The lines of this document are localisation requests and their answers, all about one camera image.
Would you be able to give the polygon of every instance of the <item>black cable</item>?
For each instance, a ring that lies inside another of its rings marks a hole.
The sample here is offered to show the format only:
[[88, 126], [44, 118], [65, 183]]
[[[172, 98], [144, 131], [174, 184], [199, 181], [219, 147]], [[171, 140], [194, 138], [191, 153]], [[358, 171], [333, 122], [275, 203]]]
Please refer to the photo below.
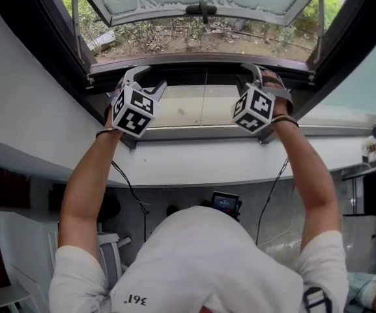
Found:
[[133, 187], [132, 187], [130, 181], [128, 180], [127, 176], [122, 171], [122, 169], [115, 163], [114, 160], [111, 162], [111, 164], [117, 170], [117, 172], [119, 172], [121, 174], [121, 176], [124, 177], [124, 180], [127, 182], [128, 188], [130, 188], [131, 195], [134, 197], [134, 199], [136, 201], [138, 201], [138, 205], [140, 205], [140, 209], [141, 209], [141, 212], [143, 213], [143, 218], [144, 218], [144, 242], [146, 242], [147, 241], [147, 233], [146, 233], [147, 232], [147, 219], [146, 219], [146, 217], [150, 213], [150, 211], [146, 210], [146, 208], [143, 205], [143, 202], [137, 197], [136, 193], [133, 190]]
[[276, 179], [273, 182], [272, 188], [270, 189], [270, 192], [269, 192], [269, 194], [267, 196], [266, 204], [263, 207], [263, 210], [261, 211], [261, 214], [260, 214], [260, 217], [259, 217], [259, 223], [257, 225], [257, 235], [256, 235], [256, 238], [255, 238], [255, 245], [256, 246], [257, 246], [257, 244], [259, 242], [260, 224], [261, 224], [261, 219], [263, 217], [263, 213], [265, 212], [267, 204], [270, 202], [270, 198], [272, 197], [274, 189], [276, 188], [276, 185], [278, 184], [279, 178], [283, 174], [283, 172], [285, 171], [288, 163], [289, 163], [289, 158], [286, 158], [285, 162], [283, 163], [282, 168], [280, 168], [278, 176], [276, 177]]

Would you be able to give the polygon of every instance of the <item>ground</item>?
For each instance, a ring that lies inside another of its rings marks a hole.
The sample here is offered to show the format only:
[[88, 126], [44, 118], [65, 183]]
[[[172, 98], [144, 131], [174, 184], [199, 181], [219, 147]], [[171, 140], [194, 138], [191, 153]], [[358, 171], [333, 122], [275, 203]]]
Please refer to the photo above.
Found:
[[119, 40], [111, 47], [101, 51], [96, 60], [105, 63], [123, 57], [137, 57], [155, 53], [182, 53], [182, 52], [224, 52], [279, 57], [295, 61], [306, 61], [315, 48], [316, 36], [301, 29], [293, 29], [287, 38], [283, 38], [283, 29], [271, 26], [266, 38], [263, 38], [264, 25], [261, 22], [251, 22], [241, 31], [226, 30], [225, 33], [217, 29], [207, 28], [207, 33], [199, 39], [191, 38], [188, 43], [184, 39], [183, 31], [174, 31], [173, 35], [167, 29], [160, 32], [164, 42], [163, 48], [157, 46], [153, 50], [143, 52], [140, 46], [129, 44], [127, 40]]
[[[353, 206], [347, 197], [347, 182], [342, 181], [339, 173], [333, 174], [333, 180], [340, 214], [351, 213]], [[210, 200], [214, 191], [221, 191], [240, 196], [240, 225], [255, 240], [257, 220], [272, 184], [273, 182], [189, 188], [136, 188], [135, 192], [141, 201], [151, 204], [147, 207], [150, 211], [147, 216], [147, 238], [165, 219], [169, 205], [185, 209], [199, 205], [203, 200]], [[118, 233], [120, 238], [131, 236], [132, 242], [120, 248], [121, 262], [130, 265], [144, 243], [143, 213], [129, 189], [120, 188], [111, 192], [118, 198], [121, 212], [105, 221], [102, 230]], [[304, 217], [304, 206], [299, 193], [294, 191], [293, 180], [280, 180], [261, 222], [259, 248], [277, 262], [293, 267], [300, 252]], [[341, 222], [348, 271], [376, 273], [376, 240], [370, 239], [371, 234], [376, 232], [376, 216], [343, 217]], [[279, 236], [286, 229], [287, 233]]]

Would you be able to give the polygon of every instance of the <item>shelf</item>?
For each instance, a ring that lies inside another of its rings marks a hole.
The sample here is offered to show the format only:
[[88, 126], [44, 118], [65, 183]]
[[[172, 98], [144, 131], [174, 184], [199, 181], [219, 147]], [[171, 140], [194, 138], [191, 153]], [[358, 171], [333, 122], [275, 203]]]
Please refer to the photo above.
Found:
[[343, 176], [343, 181], [350, 180], [350, 179], [356, 179], [357, 177], [365, 176], [367, 174], [371, 174], [371, 173], [375, 173], [375, 172], [376, 172], [376, 167], [373, 167], [369, 170], [360, 171], [360, 172], [355, 173], [355, 174], [345, 175], [345, 176]]

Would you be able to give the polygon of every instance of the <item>soil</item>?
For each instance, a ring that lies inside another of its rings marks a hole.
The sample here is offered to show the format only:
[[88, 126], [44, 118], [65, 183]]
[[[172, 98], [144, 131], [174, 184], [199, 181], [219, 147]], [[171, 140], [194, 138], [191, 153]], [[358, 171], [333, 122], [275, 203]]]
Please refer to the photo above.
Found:
[[[166, 30], [162, 33], [169, 37]], [[228, 31], [221, 33], [207, 33], [202, 41], [190, 39], [186, 44], [183, 34], [174, 33], [168, 45], [162, 50], [143, 53], [139, 47], [130, 47], [128, 42], [121, 40], [121, 45], [112, 46], [96, 56], [99, 63], [107, 63], [125, 57], [140, 57], [160, 53], [183, 52], [224, 52], [262, 55], [305, 62], [315, 48], [316, 36], [303, 30], [295, 30], [287, 43], [280, 42], [281, 29], [270, 26], [267, 39], [263, 38], [262, 23], [254, 22], [248, 29], [240, 32]]]

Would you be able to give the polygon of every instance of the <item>chair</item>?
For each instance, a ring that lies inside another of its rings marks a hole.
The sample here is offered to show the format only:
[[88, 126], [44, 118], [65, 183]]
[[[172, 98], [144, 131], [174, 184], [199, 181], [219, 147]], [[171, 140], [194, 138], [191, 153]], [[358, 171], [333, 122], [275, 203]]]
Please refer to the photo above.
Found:
[[118, 248], [131, 242], [130, 237], [120, 240], [116, 233], [98, 232], [98, 246], [101, 267], [107, 278], [107, 290], [110, 291], [127, 270], [127, 266], [121, 264]]
[[0, 288], [0, 307], [8, 307], [13, 313], [19, 313], [16, 303], [26, 300], [31, 297], [30, 293], [25, 291], [21, 286], [6, 286]]

